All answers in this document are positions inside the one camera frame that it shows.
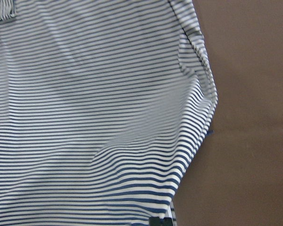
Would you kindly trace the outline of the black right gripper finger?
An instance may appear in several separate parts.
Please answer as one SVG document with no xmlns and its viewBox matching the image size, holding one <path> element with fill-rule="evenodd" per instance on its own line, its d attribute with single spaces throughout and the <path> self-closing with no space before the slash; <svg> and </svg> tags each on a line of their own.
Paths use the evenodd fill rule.
<svg viewBox="0 0 283 226">
<path fill-rule="evenodd" d="M 150 217 L 149 226 L 172 226 L 172 218 Z"/>
</svg>

